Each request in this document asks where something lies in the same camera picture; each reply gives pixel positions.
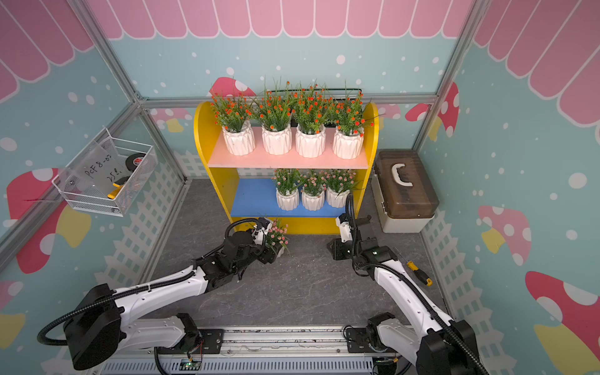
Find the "yellow handled screwdriver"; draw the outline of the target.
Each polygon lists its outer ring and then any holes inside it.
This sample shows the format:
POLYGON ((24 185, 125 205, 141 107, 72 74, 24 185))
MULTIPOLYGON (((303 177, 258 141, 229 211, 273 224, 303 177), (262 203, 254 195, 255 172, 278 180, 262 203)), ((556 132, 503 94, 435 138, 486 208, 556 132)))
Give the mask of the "yellow handled screwdriver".
POLYGON ((421 270, 413 261, 406 259, 406 257, 404 257, 400 253, 400 251, 395 247, 394 251, 400 258, 401 262, 412 271, 413 275, 417 278, 418 281, 420 281, 421 284, 423 284, 426 287, 431 287, 434 284, 429 275, 425 271, 421 270))

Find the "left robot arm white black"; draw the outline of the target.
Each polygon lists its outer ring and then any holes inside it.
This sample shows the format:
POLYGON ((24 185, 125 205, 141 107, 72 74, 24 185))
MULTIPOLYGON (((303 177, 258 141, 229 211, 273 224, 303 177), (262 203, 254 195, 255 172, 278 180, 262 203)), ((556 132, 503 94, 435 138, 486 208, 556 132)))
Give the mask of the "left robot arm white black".
POLYGON ((188 314, 159 320, 148 314, 240 281, 256 261, 273 263, 278 245, 286 242, 284 234, 265 217, 235 221, 220 245, 184 270, 132 287, 93 287, 75 310, 43 327, 37 342, 67 347, 75 370, 89 370, 126 349, 163 347, 192 353, 203 336, 188 314))

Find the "yellow rack pink blue shelves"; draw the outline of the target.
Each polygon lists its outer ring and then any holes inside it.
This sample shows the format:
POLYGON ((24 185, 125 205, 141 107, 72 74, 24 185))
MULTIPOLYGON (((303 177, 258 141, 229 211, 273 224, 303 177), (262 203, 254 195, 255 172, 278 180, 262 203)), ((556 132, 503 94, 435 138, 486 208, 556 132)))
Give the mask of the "yellow rack pink blue shelves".
POLYGON ((246 156, 234 156, 226 148, 221 127, 214 123, 213 108, 208 102, 198 105, 196 109, 193 134, 198 154, 231 222, 249 217, 278 218, 288 225, 290 234, 338 234, 335 218, 342 214, 342 209, 325 204, 317 211, 309 211, 303 206, 284 211, 276 202, 273 180, 258 177, 242 179, 238 170, 242 167, 267 170, 356 170, 359 184, 353 192, 353 197, 355 212, 358 213, 378 151, 380 133, 377 106, 369 104, 364 110, 364 115, 367 120, 363 146, 355 159, 341 159, 334 154, 333 128, 327 129, 326 148, 317 158, 304 158, 294 149, 282 156, 267 153, 260 127, 252 128, 256 139, 255 150, 246 156))

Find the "yellow handled tool in basket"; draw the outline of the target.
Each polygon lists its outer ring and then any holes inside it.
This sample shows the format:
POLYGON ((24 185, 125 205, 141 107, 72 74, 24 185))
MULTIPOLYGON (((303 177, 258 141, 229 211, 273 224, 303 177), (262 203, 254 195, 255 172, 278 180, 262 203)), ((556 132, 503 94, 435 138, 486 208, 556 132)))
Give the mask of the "yellow handled tool in basket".
POLYGON ((128 182, 129 177, 122 177, 119 180, 117 180, 116 182, 113 183, 113 186, 115 187, 115 189, 109 193, 108 198, 109 199, 115 199, 117 197, 117 195, 120 193, 120 191, 122 190, 122 188, 125 186, 125 184, 128 182))

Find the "brown lid storage box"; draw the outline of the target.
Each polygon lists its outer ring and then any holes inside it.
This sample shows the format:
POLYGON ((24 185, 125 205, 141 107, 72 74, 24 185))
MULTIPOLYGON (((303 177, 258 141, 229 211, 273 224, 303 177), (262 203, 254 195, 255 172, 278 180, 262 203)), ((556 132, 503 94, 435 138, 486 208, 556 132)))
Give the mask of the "brown lid storage box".
POLYGON ((381 229, 387 234, 415 234, 433 219, 439 199, 417 152, 383 150, 371 180, 381 229))

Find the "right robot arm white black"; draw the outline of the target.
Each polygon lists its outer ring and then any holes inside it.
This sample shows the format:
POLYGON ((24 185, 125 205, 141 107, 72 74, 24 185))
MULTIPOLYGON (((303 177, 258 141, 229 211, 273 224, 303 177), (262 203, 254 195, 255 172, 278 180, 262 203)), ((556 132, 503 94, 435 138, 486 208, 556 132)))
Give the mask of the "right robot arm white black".
POLYGON ((437 307, 409 277, 398 256, 360 229, 370 218, 356 218, 354 198, 345 200, 345 212, 336 224, 339 238, 327 246, 336 260, 349 259, 355 273, 381 286, 401 309, 410 325, 383 313, 369 320, 367 334, 377 352, 391 349, 418 374, 486 374, 473 328, 437 307))

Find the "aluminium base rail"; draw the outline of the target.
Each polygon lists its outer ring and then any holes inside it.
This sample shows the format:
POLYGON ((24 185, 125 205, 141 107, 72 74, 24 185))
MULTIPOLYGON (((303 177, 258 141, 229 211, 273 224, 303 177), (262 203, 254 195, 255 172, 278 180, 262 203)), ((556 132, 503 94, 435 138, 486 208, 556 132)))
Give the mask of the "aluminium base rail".
POLYGON ((418 374, 391 349, 375 351, 361 327, 204 329, 195 353, 141 349, 116 354, 90 374, 418 374), (179 371, 201 359, 199 372, 179 371))

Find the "small green circuit board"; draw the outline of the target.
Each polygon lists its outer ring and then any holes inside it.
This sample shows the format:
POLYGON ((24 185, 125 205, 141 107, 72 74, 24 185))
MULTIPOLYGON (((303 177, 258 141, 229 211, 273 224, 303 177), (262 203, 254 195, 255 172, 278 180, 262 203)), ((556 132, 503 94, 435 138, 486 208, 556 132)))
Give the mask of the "small green circuit board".
POLYGON ((182 359, 179 365, 179 371, 199 372, 203 367, 201 359, 182 359))

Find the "black tape roll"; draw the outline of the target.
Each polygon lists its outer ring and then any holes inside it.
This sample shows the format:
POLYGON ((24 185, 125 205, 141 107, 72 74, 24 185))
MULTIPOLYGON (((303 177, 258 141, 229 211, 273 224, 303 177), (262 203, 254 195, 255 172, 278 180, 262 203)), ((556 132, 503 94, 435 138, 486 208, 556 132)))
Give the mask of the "black tape roll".
POLYGON ((125 164, 126 164, 126 168, 133 173, 134 171, 136 171, 136 169, 138 168, 138 166, 142 163, 143 159, 145 158, 146 154, 143 152, 136 152, 132 155, 129 155, 126 158, 125 164))

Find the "orange flower pot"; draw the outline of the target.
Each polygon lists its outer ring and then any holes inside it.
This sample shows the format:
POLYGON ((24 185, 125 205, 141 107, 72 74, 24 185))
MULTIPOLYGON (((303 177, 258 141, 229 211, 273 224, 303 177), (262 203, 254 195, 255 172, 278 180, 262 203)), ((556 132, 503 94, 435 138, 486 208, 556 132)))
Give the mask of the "orange flower pot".
POLYGON ((244 95, 212 97, 216 123, 221 126, 226 148, 233 156, 246 156, 256 148, 250 117, 253 115, 244 95))
POLYGON ((292 109, 293 97, 290 83, 284 88, 275 86, 265 89, 261 98, 253 101, 252 117, 262 127, 262 143, 265 151, 273 156, 282 156, 292 149, 292 109))
POLYGON ((329 121, 335 128, 333 151, 341 159, 356 159, 361 153, 365 128, 374 125, 375 116, 367 113, 361 90, 345 92, 345 97, 330 98, 329 121))
POLYGON ((317 158, 324 153, 328 104, 317 84, 300 87, 293 93, 292 117, 297 123, 295 147, 304 158, 317 158))

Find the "pink flower pot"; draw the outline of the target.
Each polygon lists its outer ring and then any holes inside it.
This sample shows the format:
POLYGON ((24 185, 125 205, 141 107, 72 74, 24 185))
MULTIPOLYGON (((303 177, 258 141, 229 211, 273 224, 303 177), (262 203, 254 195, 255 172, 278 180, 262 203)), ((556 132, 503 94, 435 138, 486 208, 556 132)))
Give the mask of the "pink flower pot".
POLYGON ((325 176, 322 170, 308 170, 301 176, 301 199, 305 209, 316 212, 325 203, 325 176))
POLYGON ((355 170, 326 170, 323 177, 327 203, 334 208, 343 208, 349 194, 361 184, 355 170))
POLYGON ((278 168, 273 173, 277 205, 284 211, 296 209, 300 201, 299 187, 303 178, 299 170, 278 168))
POLYGON ((273 219, 266 236, 266 247, 280 258, 288 249, 288 225, 281 219, 273 219))

